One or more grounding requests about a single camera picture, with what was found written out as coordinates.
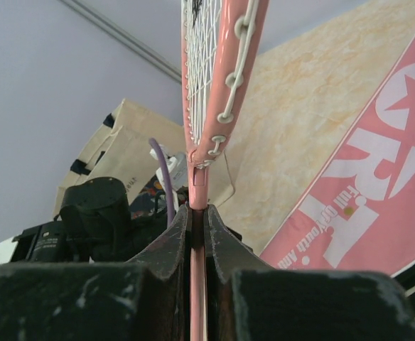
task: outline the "pink racket frame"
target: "pink racket frame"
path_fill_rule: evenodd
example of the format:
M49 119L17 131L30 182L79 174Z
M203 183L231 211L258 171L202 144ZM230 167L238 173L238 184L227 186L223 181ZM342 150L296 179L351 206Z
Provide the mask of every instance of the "pink racket frame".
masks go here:
M262 34L264 17L269 0L259 0L255 29L250 41L247 59L245 60L242 76L243 83L237 88L235 101L232 106L234 119L230 123L222 124L217 120L227 105L231 89L225 84L228 75L235 71L235 65L239 50L239 39L235 35L235 24L238 19L245 15L247 0L223 0L222 13L220 14L220 27L218 34L217 52L214 61L214 72L212 75L212 87L210 89L209 102L207 104L206 120L201 135L199 146L195 146L190 135L189 101L188 101L188 56L185 51L185 26L182 25L182 95L183 95L183 118L185 127L185 142L187 146L188 160L188 187L190 207L194 210L204 210L208 206L208 168L199 169L197 166L204 164L206 160L213 160L215 156L209 155L208 151L215 148L213 136L222 135L226 137L225 142L220 144L218 152L222 152L235 127L239 111L244 101L244 96L249 84L255 57L257 56L259 39Z

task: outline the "cable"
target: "cable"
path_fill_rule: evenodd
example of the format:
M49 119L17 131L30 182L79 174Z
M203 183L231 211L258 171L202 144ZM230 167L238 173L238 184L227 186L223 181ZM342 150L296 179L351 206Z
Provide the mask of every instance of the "cable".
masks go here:
M173 186L171 185L170 173L168 171L168 165L166 164L166 158L163 154L162 148L154 138L149 139L149 144L152 149L156 151L158 164L162 170L163 181L165 182L165 192L166 192L166 214L168 216L168 227L174 219L174 198L173 198Z

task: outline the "beige tile floor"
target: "beige tile floor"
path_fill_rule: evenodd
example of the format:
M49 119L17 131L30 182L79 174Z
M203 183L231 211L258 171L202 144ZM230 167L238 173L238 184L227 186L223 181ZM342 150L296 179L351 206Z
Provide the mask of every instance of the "beige tile floor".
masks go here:
M256 253L279 228L415 34L415 0L365 5L257 58L219 207Z

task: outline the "purple cable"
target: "purple cable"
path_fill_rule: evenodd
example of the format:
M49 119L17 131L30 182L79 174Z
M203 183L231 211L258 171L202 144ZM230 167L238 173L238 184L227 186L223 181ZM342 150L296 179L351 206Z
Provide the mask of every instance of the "purple cable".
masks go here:
M168 217L168 226L170 227L174 219L174 197L173 197L173 187L171 186L170 173L168 172L168 165L166 164L166 158L163 154L162 148L154 138L149 139L149 144L152 149L157 154L158 164L162 170L163 181L165 182L165 192L166 192L166 215Z

